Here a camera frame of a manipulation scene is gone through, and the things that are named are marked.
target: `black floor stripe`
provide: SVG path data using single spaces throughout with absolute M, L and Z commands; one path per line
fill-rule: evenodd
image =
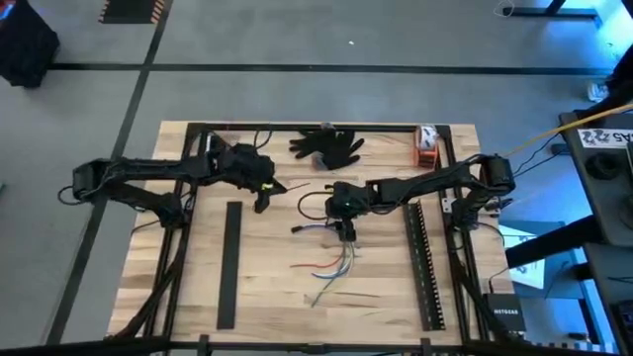
M 140 68 L 140 74 L 138 75 L 138 80 L 136 81 L 135 91 L 133 92 L 132 97 L 130 98 L 130 103 L 128 104 L 126 116 L 124 117 L 123 123 L 121 125 L 121 129 L 119 130 L 117 141 L 115 142 L 115 146 L 112 151 L 112 158 L 121 157 L 126 148 L 126 143 L 128 142 L 130 131 L 132 130 L 132 125 L 136 117 L 138 105 L 140 103 L 140 99 L 142 98 L 142 93 L 147 83 L 147 78 L 149 76 L 149 68 L 151 64 L 154 62 L 154 59 L 156 58 L 156 53 L 158 52 L 158 47 L 160 46 L 160 40 L 162 39 L 162 35 L 165 31 L 165 25 L 169 17 L 169 10 L 171 9 L 172 2 L 173 0 L 166 1 L 165 8 L 162 13 L 160 22 L 158 22 L 158 24 L 156 25 L 156 30 L 154 31 L 154 36 L 151 39 L 151 43 L 149 45 L 147 55 L 145 56 L 145 61 L 143 62 L 142 67 Z M 103 69 L 105 68 L 106 65 L 120 66 L 120 64 L 98 64 L 98 65 L 100 65 L 102 70 L 107 70 L 107 69 Z M 63 68 L 64 64 L 58 64 L 58 66 Z M 70 271 L 70 276 L 68 277 L 68 281 L 66 282 L 66 285 L 64 287 L 63 295 L 59 302 L 59 306 L 57 307 L 57 311 L 55 312 L 54 319 L 50 326 L 50 331 L 48 332 L 48 336 L 46 338 L 46 344 L 48 345 L 58 344 L 61 342 L 63 331 L 65 330 L 66 324 L 68 323 L 68 319 L 72 311 L 72 306 L 75 302 L 75 298 L 77 297 L 79 286 L 81 285 L 81 279 L 83 278 L 83 274 L 88 264 L 88 259 L 90 257 L 92 246 L 94 245 L 95 238 L 97 237 L 97 233 L 99 232 L 99 225 L 105 213 L 105 208 L 106 208 L 106 201 L 104 200 L 104 201 L 98 202 L 92 210 L 92 214 L 90 215 L 90 220 L 84 231 L 81 244 L 79 246 L 79 250 L 77 251 L 74 264 Z
M 402 73 L 402 74 L 477 74 L 477 75 L 609 75 L 609 68 L 559 67 L 479 67 L 355 64 L 186 64 L 186 63 L 56 63 L 53 70 L 142 70 L 161 72 L 314 72 L 314 73 Z
M 142 64 L 124 64 L 124 63 L 53 63 L 49 70 L 142 70 Z

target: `label sticker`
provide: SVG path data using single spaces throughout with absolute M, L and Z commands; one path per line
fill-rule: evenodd
M 578 135 L 584 148 L 626 148 L 633 140 L 633 130 L 582 129 Z

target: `black desk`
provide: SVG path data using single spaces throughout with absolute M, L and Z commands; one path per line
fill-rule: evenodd
M 576 120 L 576 115 L 563 114 L 560 120 L 563 124 L 571 123 Z M 633 130 L 633 115 L 612 115 L 606 118 L 604 127 Z M 629 194 L 633 194 L 631 175 L 626 168 L 628 167 L 626 151 L 624 149 L 583 148 L 576 129 L 563 132 L 563 137 L 574 159 L 593 214 L 507 249 L 505 255 L 509 268 L 581 247 L 588 242 L 606 242 L 616 246 L 633 247 L 633 230 L 627 227 L 618 216 L 622 201 Z M 587 158 L 601 151 L 616 154 L 620 164 L 625 167 L 624 171 L 613 180 L 597 180 L 589 176 L 585 169 Z
M 512 17 L 547 17 L 547 18 L 565 18 L 565 19 L 587 19 L 593 20 L 597 18 L 597 12 L 594 9 L 561 9 L 566 0 L 552 0 L 546 8 L 532 7 L 504 7 L 503 14 Z
M 626 343 L 626 335 L 616 320 L 613 306 L 618 302 L 633 300 L 633 284 L 613 281 L 609 277 L 633 276 L 633 249 L 596 243 L 588 243 L 584 248 L 618 349 L 622 354 L 632 355 L 633 345 Z

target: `black bag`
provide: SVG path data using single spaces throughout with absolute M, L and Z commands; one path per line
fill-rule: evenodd
M 59 48 L 59 38 L 27 0 L 0 21 L 0 75 L 12 86 L 37 88 Z

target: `wire bundle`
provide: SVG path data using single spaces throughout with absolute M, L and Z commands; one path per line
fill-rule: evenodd
M 314 308 L 317 305 L 318 300 L 322 297 L 325 291 L 327 291 L 329 286 L 331 286 L 332 283 L 336 281 L 336 279 L 338 279 L 339 277 L 343 277 L 349 274 L 349 272 L 351 272 L 352 267 L 354 266 L 354 257 L 356 257 L 356 255 L 354 253 L 353 242 L 344 242 L 340 255 L 331 263 L 328 263 L 326 265 L 318 265 L 314 263 L 302 263 L 302 264 L 295 264 L 295 265 L 290 266 L 291 268 L 295 268 L 295 267 L 328 268 L 338 263 L 338 268 L 332 273 L 315 273 L 315 272 L 312 273 L 314 277 L 328 280 L 328 282 L 325 284 L 325 286 L 323 286 L 323 288 L 316 295 L 316 298 L 313 300 L 313 303 L 311 304 L 311 308 Z

